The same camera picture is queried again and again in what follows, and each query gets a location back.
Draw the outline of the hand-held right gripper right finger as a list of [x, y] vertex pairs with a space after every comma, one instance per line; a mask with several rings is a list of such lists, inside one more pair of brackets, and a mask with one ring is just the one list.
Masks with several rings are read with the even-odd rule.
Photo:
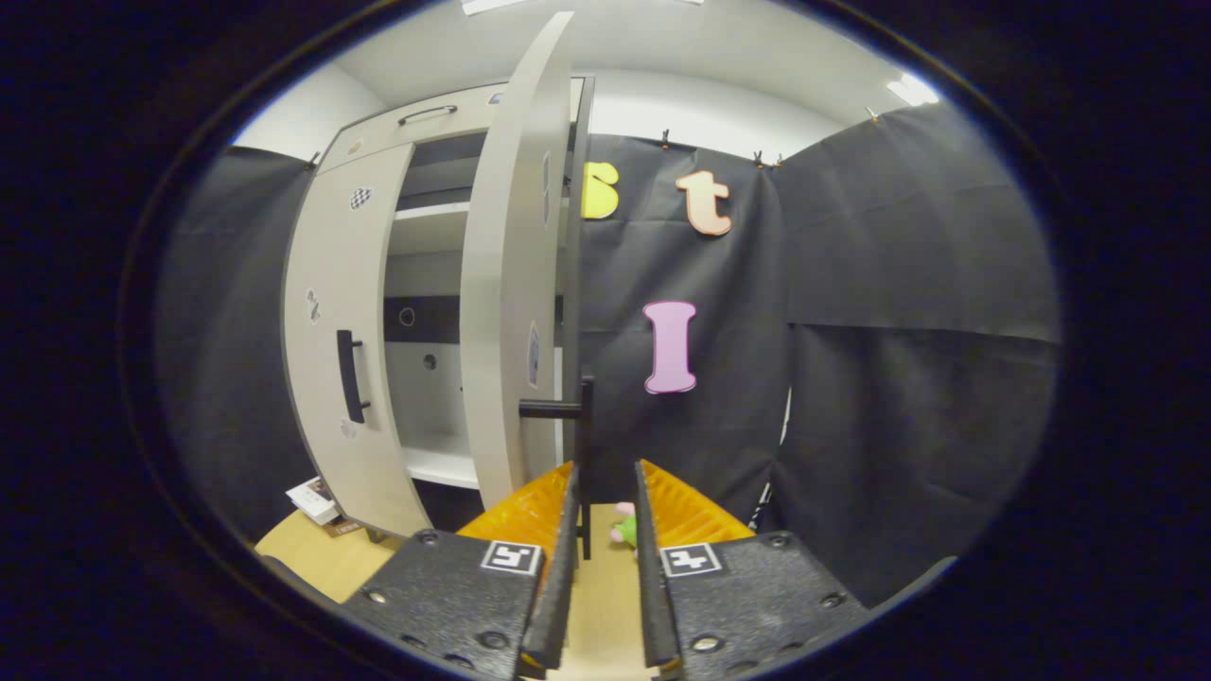
[[790, 532], [756, 533], [638, 460], [636, 542], [645, 663], [661, 680], [757, 680], [869, 623]]

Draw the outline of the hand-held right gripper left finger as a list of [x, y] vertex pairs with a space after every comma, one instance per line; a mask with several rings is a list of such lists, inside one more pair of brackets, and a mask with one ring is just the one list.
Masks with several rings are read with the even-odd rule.
[[484, 679], [545, 679], [570, 620], [578, 477], [562, 464], [458, 532], [417, 532], [342, 611], [411, 654]]

